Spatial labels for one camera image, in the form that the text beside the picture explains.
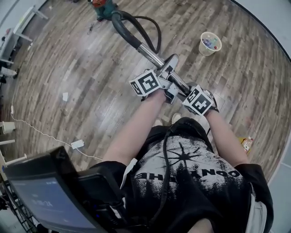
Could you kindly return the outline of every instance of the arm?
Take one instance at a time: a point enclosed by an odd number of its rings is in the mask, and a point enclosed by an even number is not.
[[[165,101],[164,90],[157,90],[146,98],[109,145],[103,161],[117,161],[129,165],[145,143]]]
[[[214,110],[209,110],[205,117],[210,125],[219,156],[233,167],[249,163],[243,147],[221,115]]]

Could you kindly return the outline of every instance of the wall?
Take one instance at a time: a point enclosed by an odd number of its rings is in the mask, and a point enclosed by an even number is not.
[[[0,0],[0,37],[14,28],[24,13],[33,5],[41,7],[46,0]]]
[[[285,155],[269,182],[270,192],[274,203],[274,233],[291,232],[291,135],[289,135]]]
[[[291,3],[289,0],[236,0],[256,16],[291,57]]]

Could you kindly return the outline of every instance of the metal rack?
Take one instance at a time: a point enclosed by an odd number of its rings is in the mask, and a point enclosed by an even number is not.
[[[3,182],[4,189],[9,196],[8,206],[21,223],[27,233],[36,233],[37,229],[32,222],[32,214],[18,198],[9,181]]]

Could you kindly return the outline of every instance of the screen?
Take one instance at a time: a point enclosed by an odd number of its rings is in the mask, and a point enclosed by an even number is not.
[[[95,226],[78,210],[55,178],[10,181],[21,200],[39,222],[44,220],[62,226],[92,228]]]

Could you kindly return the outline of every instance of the black t-shirt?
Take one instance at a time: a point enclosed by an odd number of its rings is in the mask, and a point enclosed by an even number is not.
[[[161,202],[161,187],[166,172],[163,140],[146,145],[145,154],[127,176],[122,190],[126,210],[131,216],[150,220]],[[212,153],[206,143],[189,135],[174,135],[167,141],[171,167],[167,202],[160,213],[157,232],[186,233],[200,219],[210,220],[215,233],[244,233],[248,222],[252,187],[256,201],[267,207],[265,233],[273,221],[272,199],[262,169],[256,164],[233,168]],[[126,166],[101,162],[121,185]]]

